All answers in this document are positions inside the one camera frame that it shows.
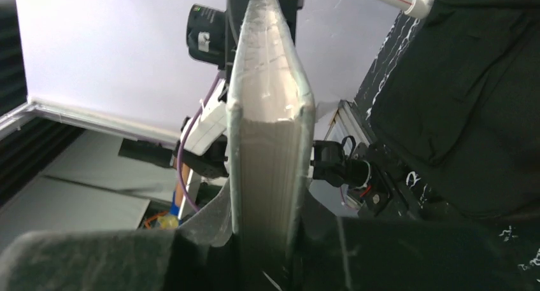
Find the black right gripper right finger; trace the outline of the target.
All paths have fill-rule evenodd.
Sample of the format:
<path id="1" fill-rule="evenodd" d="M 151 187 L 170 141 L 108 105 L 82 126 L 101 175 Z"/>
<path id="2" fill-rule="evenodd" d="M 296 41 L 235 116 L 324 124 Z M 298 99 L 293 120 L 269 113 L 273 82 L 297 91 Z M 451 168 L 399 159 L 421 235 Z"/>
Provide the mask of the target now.
<path id="1" fill-rule="evenodd" d="M 539 222 L 339 217 L 302 209 L 303 290 L 538 290 Z"/>

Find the aluminium rail frame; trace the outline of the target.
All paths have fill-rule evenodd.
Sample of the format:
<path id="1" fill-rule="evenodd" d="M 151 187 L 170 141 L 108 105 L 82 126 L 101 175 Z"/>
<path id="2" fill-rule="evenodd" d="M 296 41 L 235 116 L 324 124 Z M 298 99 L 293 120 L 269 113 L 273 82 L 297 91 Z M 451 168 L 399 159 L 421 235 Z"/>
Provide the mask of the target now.
<path id="1" fill-rule="evenodd" d="M 29 98 L 26 103 L 1 117 L 1 139 L 21 130 L 23 125 L 38 117 L 127 139 L 148 141 L 170 149 L 176 146 L 181 137 L 179 132 L 145 125 L 114 117 L 113 115 L 42 99 Z"/>

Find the pale green Gatsby book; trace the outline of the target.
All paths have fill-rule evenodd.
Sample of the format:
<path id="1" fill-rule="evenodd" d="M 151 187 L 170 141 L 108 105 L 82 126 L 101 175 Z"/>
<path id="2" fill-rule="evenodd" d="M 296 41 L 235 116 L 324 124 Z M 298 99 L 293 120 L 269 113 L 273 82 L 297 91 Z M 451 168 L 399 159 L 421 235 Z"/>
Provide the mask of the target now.
<path id="1" fill-rule="evenodd" d="M 249 0 L 226 105 L 232 227 L 249 256 L 294 249 L 314 96 L 278 0 Z"/>

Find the black student backpack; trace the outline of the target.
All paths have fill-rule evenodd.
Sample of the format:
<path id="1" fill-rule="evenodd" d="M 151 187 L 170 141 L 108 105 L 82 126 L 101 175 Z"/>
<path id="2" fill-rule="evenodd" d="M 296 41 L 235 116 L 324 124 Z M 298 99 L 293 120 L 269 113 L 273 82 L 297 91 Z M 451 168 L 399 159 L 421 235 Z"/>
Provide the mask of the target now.
<path id="1" fill-rule="evenodd" d="M 463 214 L 537 212 L 539 0 L 435 0 L 370 123 Z"/>

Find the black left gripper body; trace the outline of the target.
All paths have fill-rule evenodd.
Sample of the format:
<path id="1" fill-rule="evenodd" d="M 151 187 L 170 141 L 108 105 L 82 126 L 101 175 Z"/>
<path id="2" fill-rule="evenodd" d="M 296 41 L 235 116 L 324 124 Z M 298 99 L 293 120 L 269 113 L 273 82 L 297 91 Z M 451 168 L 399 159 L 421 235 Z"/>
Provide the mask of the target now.
<path id="1" fill-rule="evenodd" d="M 186 43 L 191 58 L 225 69 L 227 54 L 238 43 L 240 27 L 249 0 L 227 0 L 227 8 L 221 11 L 209 6 L 194 4 L 187 21 Z M 296 37 L 297 12 L 304 0 L 278 0 L 281 12 Z"/>

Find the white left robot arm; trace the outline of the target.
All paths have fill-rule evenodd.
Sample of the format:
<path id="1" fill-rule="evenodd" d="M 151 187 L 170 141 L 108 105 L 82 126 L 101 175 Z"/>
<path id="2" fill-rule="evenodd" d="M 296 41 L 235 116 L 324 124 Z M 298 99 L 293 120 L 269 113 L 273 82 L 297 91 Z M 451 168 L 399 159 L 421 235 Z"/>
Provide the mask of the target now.
<path id="1" fill-rule="evenodd" d="M 196 117 L 187 117 L 175 148 L 180 162 L 207 178 L 228 177 L 225 167 L 230 76 L 249 0 L 227 0 L 224 11 L 194 4 L 188 15 L 186 42 L 191 58 L 219 70 Z"/>

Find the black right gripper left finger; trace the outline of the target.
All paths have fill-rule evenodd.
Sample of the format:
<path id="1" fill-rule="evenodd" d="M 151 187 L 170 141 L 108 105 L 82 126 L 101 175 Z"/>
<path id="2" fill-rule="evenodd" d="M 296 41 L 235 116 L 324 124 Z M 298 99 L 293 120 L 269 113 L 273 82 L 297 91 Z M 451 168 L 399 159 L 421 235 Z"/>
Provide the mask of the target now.
<path id="1" fill-rule="evenodd" d="M 229 186 L 172 230 L 29 232 L 1 255 L 2 290 L 232 290 Z"/>

